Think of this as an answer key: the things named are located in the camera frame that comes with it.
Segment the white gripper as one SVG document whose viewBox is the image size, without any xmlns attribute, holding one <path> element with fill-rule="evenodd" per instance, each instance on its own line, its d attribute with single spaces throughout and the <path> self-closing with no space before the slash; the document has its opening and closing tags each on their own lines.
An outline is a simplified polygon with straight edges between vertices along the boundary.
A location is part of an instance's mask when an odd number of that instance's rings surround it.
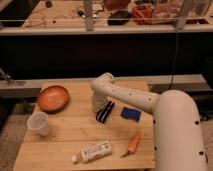
<svg viewBox="0 0 213 171">
<path fill-rule="evenodd" d="M 107 117 L 111 113 L 115 103 L 107 102 L 107 97 L 93 93 L 91 96 L 92 110 L 96 113 L 96 120 L 105 123 Z"/>
</svg>

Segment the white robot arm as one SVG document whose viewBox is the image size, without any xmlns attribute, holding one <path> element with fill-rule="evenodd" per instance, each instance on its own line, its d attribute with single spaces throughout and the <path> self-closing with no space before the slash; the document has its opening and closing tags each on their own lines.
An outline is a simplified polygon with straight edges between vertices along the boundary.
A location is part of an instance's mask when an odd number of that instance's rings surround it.
<svg viewBox="0 0 213 171">
<path fill-rule="evenodd" d="M 187 93 L 167 90 L 157 94 L 120 87 L 114 84 L 111 73 L 93 79 L 91 89 L 94 109 L 112 97 L 153 116 L 155 167 L 152 171 L 207 171 L 199 111 Z"/>
</svg>

